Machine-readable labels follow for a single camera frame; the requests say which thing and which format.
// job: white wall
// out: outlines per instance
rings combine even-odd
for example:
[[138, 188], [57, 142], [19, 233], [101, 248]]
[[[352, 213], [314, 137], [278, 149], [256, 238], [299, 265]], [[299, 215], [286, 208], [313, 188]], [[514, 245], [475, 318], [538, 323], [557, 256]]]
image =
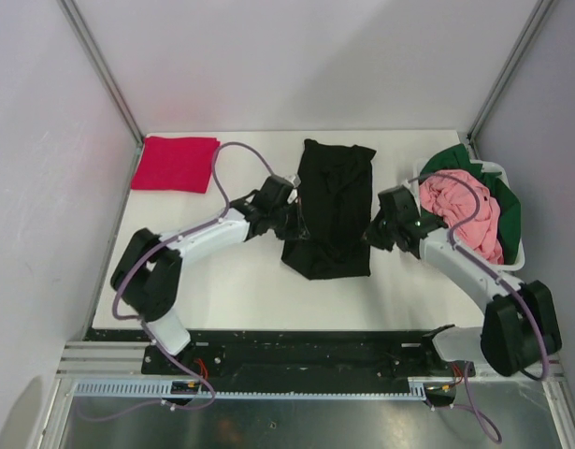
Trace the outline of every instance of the white wall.
[[553, 290], [575, 397], [575, 0], [559, 2], [479, 138], [523, 207], [524, 275]]
[[0, 447], [85, 319], [134, 148], [56, 2], [0, 2]]
[[79, 0], [146, 132], [466, 131], [536, 0]]

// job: white table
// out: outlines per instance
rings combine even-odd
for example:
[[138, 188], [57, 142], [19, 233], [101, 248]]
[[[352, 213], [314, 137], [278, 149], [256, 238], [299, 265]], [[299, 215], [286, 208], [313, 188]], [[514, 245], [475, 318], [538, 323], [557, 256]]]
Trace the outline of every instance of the white table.
[[[459, 143], [455, 131], [322, 131], [164, 134], [238, 140], [260, 151], [280, 175], [297, 171], [303, 141], [363, 145], [377, 150], [372, 161], [373, 215], [376, 194], [411, 177], [413, 161]], [[231, 197], [259, 188], [266, 170], [239, 147], [219, 157], [218, 173]], [[111, 314], [109, 279], [131, 236], [140, 228], [163, 232], [215, 213], [222, 200], [214, 183], [205, 195], [135, 192], [128, 198], [93, 327], [138, 328]], [[478, 307], [449, 279], [411, 254], [372, 250], [369, 278], [308, 281], [280, 261], [282, 242], [272, 233], [215, 253], [184, 267], [175, 307], [188, 328], [290, 330], [431, 329], [445, 324], [481, 326]], [[130, 309], [122, 304], [122, 312]]]

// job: metal corner post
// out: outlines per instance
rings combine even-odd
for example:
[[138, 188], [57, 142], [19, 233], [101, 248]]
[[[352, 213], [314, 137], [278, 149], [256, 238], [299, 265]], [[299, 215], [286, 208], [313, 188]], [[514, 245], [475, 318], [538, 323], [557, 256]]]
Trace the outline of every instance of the metal corner post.
[[532, 9], [532, 13], [528, 18], [524, 29], [518, 36], [518, 39], [511, 50], [510, 56], [508, 56], [507, 61], [496, 78], [495, 84], [482, 104], [476, 119], [474, 119], [474, 123], [472, 123], [467, 132], [468, 140], [474, 149], [476, 149], [476, 139], [487, 119], [493, 112], [497, 100], [501, 97], [501, 94], [510, 83], [531, 44], [539, 35], [542, 25], [549, 18], [558, 1], [559, 0], [539, 0]]
[[110, 96], [110, 99], [117, 108], [117, 111], [119, 111], [121, 114], [125, 125], [136, 141], [136, 145], [141, 147], [144, 138], [143, 133], [139, 129], [136, 119], [127, 106], [127, 102], [122, 95], [119, 84], [112, 76], [112, 72], [108, 67], [102, 51], [100, 51], [98, 45], [96, 44], [88, 24], [79, 11], [76, 1], [57, 0], [57, 2], [61, 7], [65, 17], [69, 21], [71, 28], [73, 28], [73, 31], [75, 32], [81, 47], [83, 47], [88, 56], [88, 59], [90, 59], [90, 62], [92, 63], [93, 69], [98, 75], [98, 78], [102, 81], [105, 89], [108, 92], [108, 95]]

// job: gray wall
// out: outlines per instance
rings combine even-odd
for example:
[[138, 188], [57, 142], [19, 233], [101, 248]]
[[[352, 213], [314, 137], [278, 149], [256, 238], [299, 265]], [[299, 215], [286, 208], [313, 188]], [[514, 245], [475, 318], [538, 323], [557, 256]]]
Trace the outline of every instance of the gray wall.
[[134, 149], [56, 2], [0, 2], [0, 447], [85, 319]]
[[575, 0], [561, 0], [479, 138], [523, 206], [527, 279], [553, 290], [575, 398]]

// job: folded red cloth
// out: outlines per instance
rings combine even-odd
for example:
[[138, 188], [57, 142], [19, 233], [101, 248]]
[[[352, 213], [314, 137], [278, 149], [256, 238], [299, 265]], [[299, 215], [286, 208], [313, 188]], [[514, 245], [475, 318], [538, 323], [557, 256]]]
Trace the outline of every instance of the folded red cloth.
[[219, 145], [216, 138], [146, 138], [131, 188], [204, 194]]

